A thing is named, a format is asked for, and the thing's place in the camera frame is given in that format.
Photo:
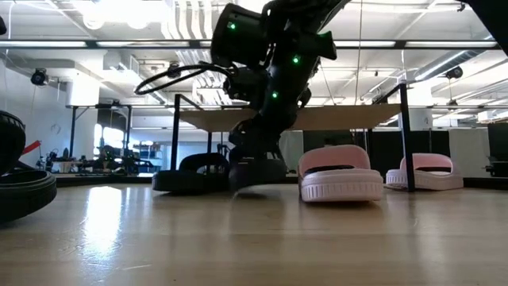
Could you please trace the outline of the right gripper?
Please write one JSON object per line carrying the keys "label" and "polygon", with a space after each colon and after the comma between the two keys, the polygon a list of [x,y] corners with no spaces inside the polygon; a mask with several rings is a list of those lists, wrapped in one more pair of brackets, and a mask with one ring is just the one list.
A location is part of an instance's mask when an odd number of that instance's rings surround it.
{"label": "right gripper", "polygon": [[229,131],[229,142],[234,144],[229,152],[229,163],[239,164],[252,160],[253,154],[259,154],[262,160],[279,160],[284,162],[279,147],[280,135],[290,129],[296,122],[297,114],[267,115],[256,114],[238,122]]}

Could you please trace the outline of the pink rubber slide sandal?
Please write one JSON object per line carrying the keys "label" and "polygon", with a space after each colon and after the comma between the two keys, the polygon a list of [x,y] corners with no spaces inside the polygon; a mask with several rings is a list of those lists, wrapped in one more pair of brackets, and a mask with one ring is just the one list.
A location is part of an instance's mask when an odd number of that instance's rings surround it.
{"label": "pink rubber slide sandal", "polygon": [[[417,189],[446,191],[464,186],[464,179],[450,157],[437,153],[414,153],[414,182]],[[408,188],[406,159],[386,174],[386,185]]]}
{"label": "pink rubber slide sandal", "polygon": [[305,203],[368,202],[383,197],[384,182],[364,149],[334,145],[301,156],[298,187]]}

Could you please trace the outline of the background robot workstation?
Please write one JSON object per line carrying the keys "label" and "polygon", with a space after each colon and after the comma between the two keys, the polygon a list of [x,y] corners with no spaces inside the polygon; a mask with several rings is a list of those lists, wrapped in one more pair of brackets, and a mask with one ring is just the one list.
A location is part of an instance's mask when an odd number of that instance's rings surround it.
{"label": "background robot workstation", "polygon": [[59,157],[57,150],[41,157],[36,166],[39,169],[61,174],[76,174],[77,176],[92,175],[138,175],[151,171],[154,165],[149,160],[140,158],[138,152],[132,149],[118,149],[112,145],[104,145],[95,149],[92,159],[85,155],[80,158],[71,157],[70,151],[65,149]]}

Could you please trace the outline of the black room divider panels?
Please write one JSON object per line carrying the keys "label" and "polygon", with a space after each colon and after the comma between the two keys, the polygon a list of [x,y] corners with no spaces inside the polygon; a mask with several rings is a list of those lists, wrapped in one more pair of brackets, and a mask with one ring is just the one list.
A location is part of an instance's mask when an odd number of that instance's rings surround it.
{"label": "black room divider panels", "polygon": [[[370,157],[371,167],[382,176],[390,169],[398,168],[403,158],[400,131],[304,131],[304,151],[325,145],[358,145]],[[439,153],[450,156],[448,131],[411,131],[410,147],[414,153]]]}

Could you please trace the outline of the black overhead beam with lights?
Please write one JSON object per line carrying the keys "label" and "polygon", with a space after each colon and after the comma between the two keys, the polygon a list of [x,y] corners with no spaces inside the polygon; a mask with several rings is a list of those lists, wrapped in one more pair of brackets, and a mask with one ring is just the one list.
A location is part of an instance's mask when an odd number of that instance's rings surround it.
{"label": "black overhead beam with lights", "polygon": [[[481,41],[417,41],[417,40],[335,40],[338,49],[350,50],[499,50],[501,46],[493,40]],[[4,49],[208,49],[210,40],[0,40]]]}

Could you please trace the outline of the black cabinet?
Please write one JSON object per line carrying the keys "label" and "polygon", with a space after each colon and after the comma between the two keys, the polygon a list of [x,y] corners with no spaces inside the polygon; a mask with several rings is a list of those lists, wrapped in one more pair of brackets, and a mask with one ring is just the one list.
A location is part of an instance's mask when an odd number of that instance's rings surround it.
{"label": "black cabinet", "polygon": [[508,123],[487,126],[490,148],[489,167],[493,177],[508,177]]}

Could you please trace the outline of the wooden shelf black metal frame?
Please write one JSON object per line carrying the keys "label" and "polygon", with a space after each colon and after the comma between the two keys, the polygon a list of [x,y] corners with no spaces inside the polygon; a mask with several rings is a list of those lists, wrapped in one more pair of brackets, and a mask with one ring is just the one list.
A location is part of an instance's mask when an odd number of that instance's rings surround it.
{"label": "wooden shelf black metal frame", "polygon": [[[378,104],[362,106],[321,106],[305,107],[298,112],[296,123],[291,131],[334,131],[347,129],[367,129],[400,112],[399,104]],[[240,121],[252,118],[255,112],[246,107],[224,110],[188,110],[175,113],[177,118],[210,133],[229,131]],[[252,160],[262,160],[253,154]],[[223,155],[229,162],[229,154]]]}

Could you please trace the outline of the black aluminium table frame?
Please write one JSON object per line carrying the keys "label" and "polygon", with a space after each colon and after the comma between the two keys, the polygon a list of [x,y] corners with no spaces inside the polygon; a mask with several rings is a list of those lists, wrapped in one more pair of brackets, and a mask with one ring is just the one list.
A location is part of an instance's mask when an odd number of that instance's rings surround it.
{"label": "black aluminium table frame", "polygon": [[[55,174],[57,187],[79,187],[105,184],[151,184],[151,177],[138,176],[69,176]],[[508,177],[464,178],[465,188],[508,191]]]}

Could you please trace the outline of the black background gantry frame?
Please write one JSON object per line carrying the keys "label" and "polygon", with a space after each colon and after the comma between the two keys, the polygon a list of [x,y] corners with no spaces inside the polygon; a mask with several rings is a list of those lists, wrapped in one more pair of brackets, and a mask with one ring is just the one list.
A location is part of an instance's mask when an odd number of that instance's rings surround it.
{"label": "black background gantry frame", "polygon": [[119,102],[114,103],[98,103],[95,105],[67,105],[67,108],[70,108],[72,110],[71,113],[71,135],[70,135],[70,145],[69,145],[69,156],[73,156],[74,152],[74,145],[75,145],[75,127],[76,127],[76,120],[77,120],[77,109],[84,109],[84,111],[81,113],[83,115],[87,110],[89,109],[107,109],[107,110],[113,110],[118,108],[126,108],[128,110],[128,116],[126,119],[126,127],[125,127],[125,140],[123,144],[123,149],[127,149],[128,143],[130,142],[130,134],[131,134],[131,128],[132,128],[132,116],[133,116],[133,105],[130,104],[120,104]]}

